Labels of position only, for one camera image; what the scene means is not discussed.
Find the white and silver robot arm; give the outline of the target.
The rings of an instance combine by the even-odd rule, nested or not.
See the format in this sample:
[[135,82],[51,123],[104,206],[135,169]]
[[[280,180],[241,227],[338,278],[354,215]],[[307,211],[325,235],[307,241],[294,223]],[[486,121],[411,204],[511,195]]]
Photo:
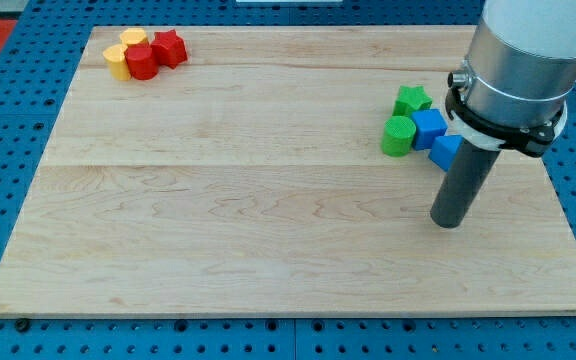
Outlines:
[[454,129],[487,151],[542,156],[567,121],[576,82],[576,0],[486,0],[448,76]]

